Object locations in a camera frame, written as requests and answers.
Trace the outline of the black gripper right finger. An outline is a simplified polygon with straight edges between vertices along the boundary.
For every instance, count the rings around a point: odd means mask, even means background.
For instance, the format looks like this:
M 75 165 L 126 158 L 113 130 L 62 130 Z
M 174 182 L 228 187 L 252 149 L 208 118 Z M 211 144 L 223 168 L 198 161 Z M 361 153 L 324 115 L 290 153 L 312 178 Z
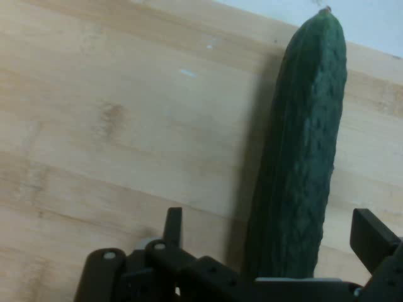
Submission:
M 357 301 L 402 301 L 402 239 L 368 209 L 353 210 L 350 246 L 371 274 Z

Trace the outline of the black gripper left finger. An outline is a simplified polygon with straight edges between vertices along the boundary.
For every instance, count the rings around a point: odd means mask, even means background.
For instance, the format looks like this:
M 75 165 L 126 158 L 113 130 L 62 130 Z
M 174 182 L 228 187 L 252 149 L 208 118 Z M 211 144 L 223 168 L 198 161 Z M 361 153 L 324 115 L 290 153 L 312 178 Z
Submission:
M 86 259 L 75 301 L 252 301 L 253 287 L 211 257 L 181 247 L 182 209 L 169 208 L 161 238 L 127 255 L 99 249 Z

